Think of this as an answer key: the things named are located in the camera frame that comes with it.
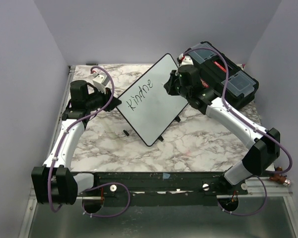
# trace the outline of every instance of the wall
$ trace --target wall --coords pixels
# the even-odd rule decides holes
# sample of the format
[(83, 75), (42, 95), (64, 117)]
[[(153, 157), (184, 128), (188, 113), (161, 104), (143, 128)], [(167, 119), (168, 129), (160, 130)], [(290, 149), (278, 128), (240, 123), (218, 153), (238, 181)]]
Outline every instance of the wall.
[[(298, 209), (298, 0), (282, 1), (247, 65), (259, 80), (256, 105), (264, 125), (281, 132), (294, 158), (288, 176)], [(288, 166), (284, 153), (278, 164)]]
[(18, 237), (68, 67), (32, 0), (0, 0), (0, 238)]
[(68, 64), (150, 63), (201, 41), (246, 62), (280, 0), (34, 0)]

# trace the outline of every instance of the gray floor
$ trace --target gray floor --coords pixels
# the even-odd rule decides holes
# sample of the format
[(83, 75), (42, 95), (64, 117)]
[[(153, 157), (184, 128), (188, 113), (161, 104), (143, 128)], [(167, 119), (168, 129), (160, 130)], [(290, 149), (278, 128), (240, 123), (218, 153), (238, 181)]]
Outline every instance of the gray floor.
[[(263, 198), (241, 198), (238, 212), (256, 210)], [(82, 215), (81, 201), (57, 214), (38, 205), (30, 238), (294, 238), (282, 197), (269, 198), (267, 207), (251, 217), (235, 217), (218, 207), (130, 207), (116, 218)], [(120, 208), (103, 208), (102, 214)]]

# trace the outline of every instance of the black toolbox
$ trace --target black toolbox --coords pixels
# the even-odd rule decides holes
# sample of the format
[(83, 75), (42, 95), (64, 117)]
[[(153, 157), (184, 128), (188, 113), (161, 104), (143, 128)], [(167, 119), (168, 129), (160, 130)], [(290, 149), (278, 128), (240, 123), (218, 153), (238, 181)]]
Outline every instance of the black toolbox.
[[(259, 83), (249, 76), (239, 66), (228, 59), (223, 53), (217, 50), (211, 43), (203, 41), (190, 49), (209, 48), (219, 52), (228, 65), (229, 81), (226, 89), (225, 99), (234, 108), (241, 109), (255, 98)], [(196, 50), (188, 54), (194, 66), (200, 69), (201, 82), (206, 88), (213, 88), (222, 94), (225, 83), (226, 69), (220, 57), (212, 51)]]

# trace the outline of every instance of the whiteboard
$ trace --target whiteboard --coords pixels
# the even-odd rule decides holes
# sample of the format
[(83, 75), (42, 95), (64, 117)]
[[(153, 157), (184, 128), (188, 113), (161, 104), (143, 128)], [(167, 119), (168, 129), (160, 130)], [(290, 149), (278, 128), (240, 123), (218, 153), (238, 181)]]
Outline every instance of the whiteboard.
[(119, 99), (118, 111), (147, 146), (152, 146), (188, 104), (181, 96), (170, 96), (163, 85), (177, 65), (165, 54), (137, 79)]

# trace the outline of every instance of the marble surface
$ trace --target marble surface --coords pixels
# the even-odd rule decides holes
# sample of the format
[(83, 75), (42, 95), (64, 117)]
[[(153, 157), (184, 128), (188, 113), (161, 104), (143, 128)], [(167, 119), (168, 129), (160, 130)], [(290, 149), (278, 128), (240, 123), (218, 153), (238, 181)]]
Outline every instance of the marble surface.
[[(102, 65), (113, 77), (119, 96), (151, 65)], [(74, 80), (87, 79), (90, 66), (77, 66)], [(260, 123), (254, 103), (241, 112)], [(115, 109), (100, 112), (79, 140), (72, 171), (189, 172), (225, 171), (247, 152), (244, 145), (215, 120), (187, 106), (164, 132), (164, 141), (147, 147)]]

